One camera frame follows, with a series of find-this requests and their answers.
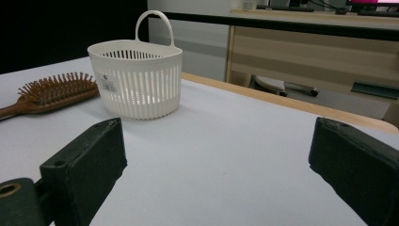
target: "hairbrush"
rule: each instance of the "hairbrush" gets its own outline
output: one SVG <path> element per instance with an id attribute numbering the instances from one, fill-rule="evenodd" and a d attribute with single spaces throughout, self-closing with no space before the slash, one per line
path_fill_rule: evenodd
<path id="1" fill-rule="evenodd" d="M 30 82 L 19 88 L 17 103 L 0 109 L 0 119 L 56 110 L 99 95 L 87 73 L 66 73 Z"/>

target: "white table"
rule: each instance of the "white table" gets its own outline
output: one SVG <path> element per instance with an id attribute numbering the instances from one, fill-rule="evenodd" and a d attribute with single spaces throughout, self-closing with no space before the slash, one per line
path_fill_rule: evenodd
<path id="1" fill-rule="evenodd" d="M 92 74 L 87 57 L 0 75 L 0 107 L 23 84 Z M 92 124 L 115 118 L 97 98 L 0 121 L 0 181 L 39 180 L 39 165 Z M 317 115 L 183 80 L 179 109 L 122 120 L 128 167 L 91 225 L 365 225 L 308 155 Z M 357 126 L 399 149 L 397 135 Z"/>

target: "label on basket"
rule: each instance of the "label on basket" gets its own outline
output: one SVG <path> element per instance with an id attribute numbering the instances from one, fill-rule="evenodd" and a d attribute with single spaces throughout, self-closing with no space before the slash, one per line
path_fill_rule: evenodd
<path id="1" fill-rule="evenodd" d="M 120 94 L 119 81 L 114 76 L 108 76 L 104 74 L 100 81 L 104 90 L 113 92 L 115 94 Z"/>

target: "basket handle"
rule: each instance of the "basket handle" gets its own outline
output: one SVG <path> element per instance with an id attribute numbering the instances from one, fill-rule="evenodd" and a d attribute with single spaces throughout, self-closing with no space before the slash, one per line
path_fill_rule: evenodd
<path id="1" fill-rule="evenodd" d="M 168 27 L 169 33 L 170 33 L 170 39 L 171 39 L 170 46 L 175 47 L 172 26 L 170 25 L 168 17 L 163 12 L 158 11 L 158 10 L 148 10 L 148 11 L 144 12 L 143 14 L 141 14 L 141 16 L 138 18 L 137 24 L 136 24 L 136 39 L 140 40 L 138 38 L 138 28 L 140 27 L 141 21 L 143 21 L 144 18 L 146 18 L 150 14 L 155 14 L 155 15 L 159 16 L 165 22 L 165 24 L 167 24 L 167 27 Z"/>

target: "white basket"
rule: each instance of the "white basket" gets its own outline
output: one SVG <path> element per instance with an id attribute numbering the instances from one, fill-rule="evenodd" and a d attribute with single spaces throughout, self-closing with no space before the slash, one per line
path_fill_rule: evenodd
<path id="1" fill-rule="evenodd" d="M 170 46 L 138 38 L 141 21 L 150 14 L 167 24 Z M 112 40 L 89 46 L 88 54 L 105 107 L 122 117 L 148 120 L 165 116 L 180 104 L 182 49 L 175 47 L 167 16 L 144 12 L 136 24 L 135 40 Z"/>

